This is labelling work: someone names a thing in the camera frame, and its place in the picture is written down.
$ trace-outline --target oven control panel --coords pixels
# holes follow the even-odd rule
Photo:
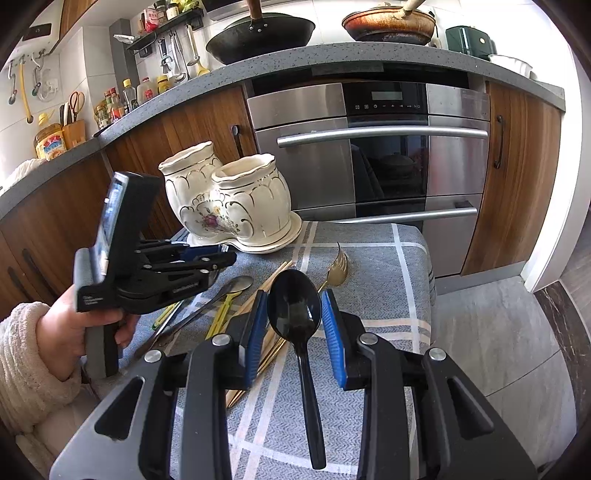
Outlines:
[[[427,113],[427,86],[414,82],[343,83],[347,115]]]

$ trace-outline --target silver bolt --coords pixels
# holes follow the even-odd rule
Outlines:
[[[149,364],[160,362],[161,358],[162,352],[160,350],[150,350],[144,355],[144,360],[146,360]]]
[[[362,333],[359,340],[364,345],[375,345],[378,343],[378,336],[375,333]]]
[[[443,350],[442,348],[435,347],[429,350],[429,356],[431,357],[431,360],[440,362],[441,360],[445,360],[445,357],[447,357],[447,353],[445,353],[445,350]]]
[[[212,338],[212,343],[215,346],[223,346],[229,344],[230,340],[232,340],[232,338],[227,333],[220,333]]]

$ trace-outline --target white bowl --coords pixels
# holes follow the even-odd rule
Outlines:
[[[500,65],[501,67],[512,70],[515,73],[519,73],[526,78],[530,78],[532,66],[523,60],[515,59],[513,57],[506,57],[505,55],[489,55],[488,59],[491,61],[491,63]]]

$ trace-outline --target stainless steel oven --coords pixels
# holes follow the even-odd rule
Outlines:
[[[486,176],[488,95],[409,82],[329,83],[248,99],[304,220],[421,229],[436,276],[462,269]]]

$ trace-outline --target vase rim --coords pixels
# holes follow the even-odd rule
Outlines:
[[[158,165],[158,169],[165,175],[167,174],[167,170],[178,170],[178,168],[181,166],[180,164],[182,164],[184,160],[187,160],[187,158],[189,158],[192,154],[205,150],[211,147],[212,145],[213,142],[210,140],[197,145],[193,145],[192,147],[186,148],[185,150],[181,150],[180,152],[175,153],[172,157],[168,157],[166,160],[164,160],[160,165]]]
[[[254,165],[252,168],[249,168],[248,170],[239,171],[237,173],[234,173],[233,175],[226,175],[225,174],[225,170],[231,171],[236,168],[239,168],[239,166],[241,164],[248,165],[249,163],[251,163],[253,161],[257,162],[257,164]],[[216,183],[220,183],[220,182],[224,182],[224,181],[238,180],[238,179],[241,179],[243,177],[253,174],[257,170],[268,167],[274,161],[275,161],[275,157],[273,155],[271,155],[270,153],[262,153],[262,154],[250,155],[248,157],[242,157],[236,161],[227,163],[221,167],[216,168],[212,173],[212,180]]]

